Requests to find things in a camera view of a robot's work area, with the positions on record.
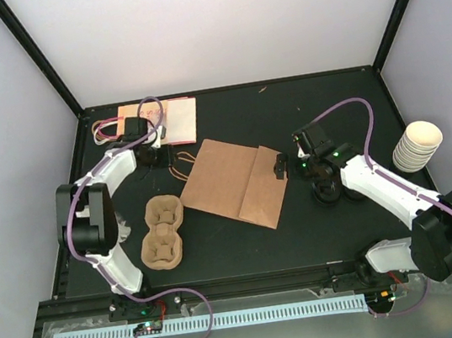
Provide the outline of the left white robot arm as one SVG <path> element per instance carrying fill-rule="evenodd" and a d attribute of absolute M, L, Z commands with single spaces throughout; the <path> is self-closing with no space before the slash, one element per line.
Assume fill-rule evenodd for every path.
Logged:
<path fill-rule="evenodd" d="M 96 166 L 71 184 L 56 190 L 56 227 L 59 244 L 78 261 L 103 277 L 112 293 L 127 295 L 126 307 L 143 317 L 156 308 L 156 295 L 142 288 L 143 272 L 125 254 L 112 195 L 138 166 L 136 152 L 149 139 L 159 140 L 163 111 L 146 134 L 129 144 L 107 149 Z"/>

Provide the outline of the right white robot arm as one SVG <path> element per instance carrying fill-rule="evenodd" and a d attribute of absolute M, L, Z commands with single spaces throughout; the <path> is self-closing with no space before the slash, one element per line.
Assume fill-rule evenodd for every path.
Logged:
<path fill-rule="evenodd" d="M 318 124 L 293 133 L 296 170 L 311 182 L 318 203 L 368 198 L 392 213 L 409 236 L 378 240 L 357 255 L 358 280 L 375 286 L 388 272 L 420 272 L 442 282 L 452 275 L 452 192 L 420 187 L 374 163 L 355 145 L 335 144 Z"/>

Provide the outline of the brown paper bag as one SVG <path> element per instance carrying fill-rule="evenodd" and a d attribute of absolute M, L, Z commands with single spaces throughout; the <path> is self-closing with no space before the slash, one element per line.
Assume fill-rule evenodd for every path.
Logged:
<path fill-rule="evenodd" d="M 204 139 L 180 200 L 190 209 L 276 229 L 287 186 L 274 172 L 277 156 L 262 145 Z"/>

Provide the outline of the brown pulp cup carrier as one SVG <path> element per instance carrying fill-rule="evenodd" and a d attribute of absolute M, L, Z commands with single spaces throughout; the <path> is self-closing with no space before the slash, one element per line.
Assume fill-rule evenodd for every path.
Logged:
<path fill-rule="evenodd" d="M 183 223 L 184 206 L 177 196 L 168 194 L 151 198 L 145 210 L 149 231 L 142 241 L 141 260 L 154 271 L 173 270 L 183 259 L 178 228 Z"/>

